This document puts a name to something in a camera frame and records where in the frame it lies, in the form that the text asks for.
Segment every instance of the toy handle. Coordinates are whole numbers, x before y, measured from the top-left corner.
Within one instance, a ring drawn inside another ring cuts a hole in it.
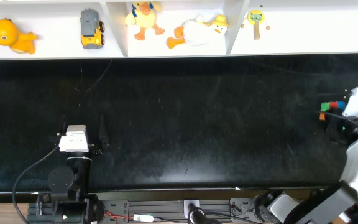
[[[254,23],[254,40],[259,40],[260,34],[259,34],[259,22]]]

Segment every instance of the orange toy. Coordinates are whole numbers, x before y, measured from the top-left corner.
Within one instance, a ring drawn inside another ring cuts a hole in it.
[[[16,53],[34,54],[36,39],[32,32],[22,33],[10,19],[0,19],[0,45],[9,46]]]

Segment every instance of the toy truck wheel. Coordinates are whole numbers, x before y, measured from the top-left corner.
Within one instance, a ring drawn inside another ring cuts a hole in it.
[[[104,29],[104,22],[100,21],[99,22],[99,25],[100,25],[100,32],[104,32],[105,29]]]
[[[101,39],[102,45],[104,45],[104,35],[103,34],[100,34],[100,39]]]

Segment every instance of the blue vest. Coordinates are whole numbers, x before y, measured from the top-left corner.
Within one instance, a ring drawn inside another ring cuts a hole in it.
[[[150,2],[150,8],[151,9],[154,8],[154,6],[153,6],[153,4],[151,2]],[[132,15],[134,15],[134,17],[137,17],[137,14],[136,14],[135,10],[136,10],[136,7],[134,6],[134,3],[132,3]]]

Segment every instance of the yellow hat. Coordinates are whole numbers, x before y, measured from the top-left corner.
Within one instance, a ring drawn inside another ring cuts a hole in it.
[[[226,17],[222,14],[219,14],[216,16],[216,19],[211,22],[212,24],[216,24],[218,26],[229,26],[229,24],[226,22]]]

